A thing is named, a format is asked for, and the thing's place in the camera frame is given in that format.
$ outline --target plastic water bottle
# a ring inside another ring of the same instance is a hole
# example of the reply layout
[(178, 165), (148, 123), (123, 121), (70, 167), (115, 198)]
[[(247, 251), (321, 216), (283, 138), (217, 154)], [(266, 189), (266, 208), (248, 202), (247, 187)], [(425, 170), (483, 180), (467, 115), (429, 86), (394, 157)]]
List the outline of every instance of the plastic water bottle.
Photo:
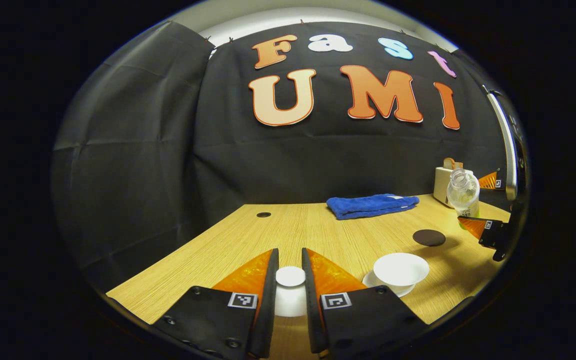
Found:
[(480, 182), (463, 167), (450, 173), (446, 190), (448, 202), (457, 210), (457, 216), (478, 217), (480, 215)]

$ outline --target small white cup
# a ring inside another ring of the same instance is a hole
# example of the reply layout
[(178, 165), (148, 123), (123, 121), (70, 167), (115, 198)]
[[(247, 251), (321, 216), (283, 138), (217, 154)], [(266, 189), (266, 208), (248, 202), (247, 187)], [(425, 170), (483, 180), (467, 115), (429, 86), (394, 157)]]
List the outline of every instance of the small white cup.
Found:
[(284, 266), (277, 270), (275, 279), (274, 314), (279, 317), (306, 315), (306, 272), (297, 266)]
[(430, 266), (422, 257), (412, 253), (389, 253), (375, 261), (372, 271), (363, 278), (367, 287), (386, 285), (398, 297), (411, 292), (415, 285), (428, 276)]

